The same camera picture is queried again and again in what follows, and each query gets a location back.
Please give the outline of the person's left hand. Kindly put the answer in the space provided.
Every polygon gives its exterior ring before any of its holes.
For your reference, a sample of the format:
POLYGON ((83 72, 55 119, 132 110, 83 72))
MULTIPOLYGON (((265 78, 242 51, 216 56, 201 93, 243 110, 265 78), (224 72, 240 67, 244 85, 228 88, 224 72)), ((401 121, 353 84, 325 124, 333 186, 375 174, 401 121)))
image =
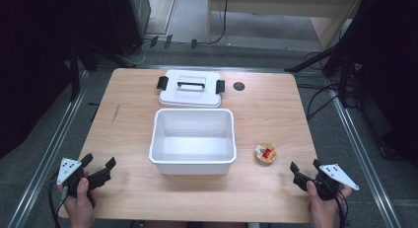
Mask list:
POLYGON ((64 201, 64 207, 70 221, 70 228, 94 228, 95 213, 90 198, 97 200, 97 195, 93 190, 89 190, 89 181, 82 178, 77 186, 77 195, 69 196, 64 201))

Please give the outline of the white lid with black handle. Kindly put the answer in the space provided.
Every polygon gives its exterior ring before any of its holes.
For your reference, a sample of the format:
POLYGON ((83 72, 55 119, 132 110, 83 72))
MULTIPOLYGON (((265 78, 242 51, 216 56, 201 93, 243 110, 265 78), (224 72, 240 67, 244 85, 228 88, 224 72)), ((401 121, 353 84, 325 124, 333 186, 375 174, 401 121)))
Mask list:
POLYGON ((219 73, 170 69, 157 83, 163 106, 218 108, 225 92, 225 80, 219 73))

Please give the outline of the black metal stand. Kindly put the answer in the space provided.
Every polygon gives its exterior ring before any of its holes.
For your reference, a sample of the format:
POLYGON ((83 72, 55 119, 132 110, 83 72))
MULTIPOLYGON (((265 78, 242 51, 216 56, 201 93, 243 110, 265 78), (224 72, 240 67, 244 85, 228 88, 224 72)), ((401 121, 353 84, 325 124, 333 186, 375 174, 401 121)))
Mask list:
POLYGON ((344 108, 348 108, 347 103, 347 86, 350 69, 353 67, 353 60, 351 56, 351 50, 349 46, 348 38, 342 38, 335 45, 329 49, 305 60, 304 62, 290 68, 285 68, 285 72, 300 72, 314 63, 320 62, 324 58, 327 61, 322 68, 324 77, 332 77, 337 71, 340 71, 339 85, 338 85, 338 98, 339 102, 344 108))
POLYGON ((105 50, 101 46, 93 43, 90 40, 82 38, 73 38, 69 45, 69 70, 71 79, 71 97, 70 101, 74 102, 76 98, 81 94, 80 78, 79 78, 79 61, 89 67, 90 71, 94 71, 98 64, 93 57, 93 53, 99 53, 101 56, 116 63, 123 68, 132 68, 133 64, 129 64, 126 60, 122 60, 120 57, 105 50))

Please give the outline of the silver metal floor rail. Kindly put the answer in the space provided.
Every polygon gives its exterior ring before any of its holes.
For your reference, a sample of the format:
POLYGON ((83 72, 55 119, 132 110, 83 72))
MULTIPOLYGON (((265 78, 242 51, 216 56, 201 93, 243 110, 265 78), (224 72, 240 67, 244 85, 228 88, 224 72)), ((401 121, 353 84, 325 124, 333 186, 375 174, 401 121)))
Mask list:
POLYGON ((377 205, 377 208, 381 214, 385 227, 402 228, 392 202, 387 195, 386 189, 383 186, 383 183, 367 153, 366 147, 349 112, 339 102, 339 98, 333 90, 329 91, 329 95, 333 100, 333 104, 340 117, 342 125, 345 128, 358 163, 362 169, 363 175, 365 176, 371 194, 374 198, 375 204, 377 205))
POLYGON ((28 182, 27 187, 18 203, 15 212, 11 220, 7 223, 6 228, 23 228, 26 223, 30 212, 32 211, 35 201, 40 194, 43 186, 48 177, 52 163, 55 161, 66 133, 77 113, 78 108, 85 96, 86 88, 90 80, 90 74, 85 70, 80 79, 81 90, 75 99, 68 104, 64 115, 59 121, 54 134, 48 142, 45 151, 42 154, 36 168, 34 169, 33 176, 28 182))

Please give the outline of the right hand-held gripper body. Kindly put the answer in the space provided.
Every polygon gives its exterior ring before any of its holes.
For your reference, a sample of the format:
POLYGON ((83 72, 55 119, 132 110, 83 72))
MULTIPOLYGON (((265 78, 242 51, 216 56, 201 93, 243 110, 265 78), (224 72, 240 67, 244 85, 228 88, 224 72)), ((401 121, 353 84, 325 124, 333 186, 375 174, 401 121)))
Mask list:
POLYGON ((319 165, 314 179, 317 194, 322 200, 335 199, 340 186, 358 190, 359 186, 339 167, 338 164, 319 165))

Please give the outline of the black cabinet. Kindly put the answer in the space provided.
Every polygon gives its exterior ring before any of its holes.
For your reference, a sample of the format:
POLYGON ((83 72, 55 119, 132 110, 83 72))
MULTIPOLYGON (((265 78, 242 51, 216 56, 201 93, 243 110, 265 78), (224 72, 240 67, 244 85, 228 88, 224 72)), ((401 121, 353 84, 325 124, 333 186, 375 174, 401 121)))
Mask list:
POLYGON ((129 55, 145 41, 151 15, 149 0, 108 0, 115 26, 117 51, 129 55))

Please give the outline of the person's right hand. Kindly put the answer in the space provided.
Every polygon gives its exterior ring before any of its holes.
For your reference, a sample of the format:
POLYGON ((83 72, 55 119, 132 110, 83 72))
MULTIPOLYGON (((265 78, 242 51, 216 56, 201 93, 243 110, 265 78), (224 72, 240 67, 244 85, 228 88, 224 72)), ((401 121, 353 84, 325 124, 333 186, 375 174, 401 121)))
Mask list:
POLYGON ((336 201, 322 200, 318 194, 314 182, 307 182, 309 194, 308 208, 311 217, 312 228, 334 228, 335 220, 339 212, 336 201))

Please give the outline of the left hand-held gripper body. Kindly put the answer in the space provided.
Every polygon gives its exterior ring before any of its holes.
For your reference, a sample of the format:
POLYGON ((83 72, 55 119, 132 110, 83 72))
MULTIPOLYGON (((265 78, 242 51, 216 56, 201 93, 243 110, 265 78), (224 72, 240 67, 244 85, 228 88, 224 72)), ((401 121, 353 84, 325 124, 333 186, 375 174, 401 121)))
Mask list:
POLYGON ((56 183, 62 186, 62 198, 77 196, 77 186, 82 178, 85 177, 84 167, 81 161, 63 158, 56 183))

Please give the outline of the light wooden furniture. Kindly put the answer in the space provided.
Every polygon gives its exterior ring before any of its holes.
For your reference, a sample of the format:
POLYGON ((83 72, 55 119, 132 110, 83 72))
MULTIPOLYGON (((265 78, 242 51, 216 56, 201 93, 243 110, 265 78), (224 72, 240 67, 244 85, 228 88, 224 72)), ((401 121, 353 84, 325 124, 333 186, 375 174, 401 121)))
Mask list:
POLYGON ((347 19, 353 18, 362 0, 208 0, 207 42, 211 40, 211 14, 235 13, 309 17, 323 49, 330 48, 347 19))

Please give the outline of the dark curtain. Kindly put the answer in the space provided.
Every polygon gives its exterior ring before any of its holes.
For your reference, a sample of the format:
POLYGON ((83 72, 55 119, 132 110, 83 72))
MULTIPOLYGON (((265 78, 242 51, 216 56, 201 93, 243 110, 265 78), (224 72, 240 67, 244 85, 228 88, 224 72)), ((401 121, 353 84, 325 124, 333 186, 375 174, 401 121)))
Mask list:
POLYGON ((359 80, 381 115, 383 146, 418 168, 418 0, 369 0, 359 80))
POLYGON ((0 0, 0 159, 70 84, 65 61, 87 0, 0 0))

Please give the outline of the white plastic storage box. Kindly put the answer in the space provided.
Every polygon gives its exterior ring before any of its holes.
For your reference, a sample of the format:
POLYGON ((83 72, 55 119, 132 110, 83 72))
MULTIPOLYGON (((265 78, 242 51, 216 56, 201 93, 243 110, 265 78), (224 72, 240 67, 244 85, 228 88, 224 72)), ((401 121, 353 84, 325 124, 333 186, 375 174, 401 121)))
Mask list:
POLYGON ((235 119, 227 109, 160 109, 149 160, 164 175, 225 175, 237 159, 235 119))

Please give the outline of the round yellow can red label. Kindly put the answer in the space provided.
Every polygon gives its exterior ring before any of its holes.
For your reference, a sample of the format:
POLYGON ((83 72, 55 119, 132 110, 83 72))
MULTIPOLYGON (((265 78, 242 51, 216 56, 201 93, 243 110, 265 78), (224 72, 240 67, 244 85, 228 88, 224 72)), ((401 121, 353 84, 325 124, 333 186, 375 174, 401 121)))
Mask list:
POLYGON ((271 165, 276 156, 276 149, 269 143, 260 143, 255 147, 254 158, 261 165, 271 165))

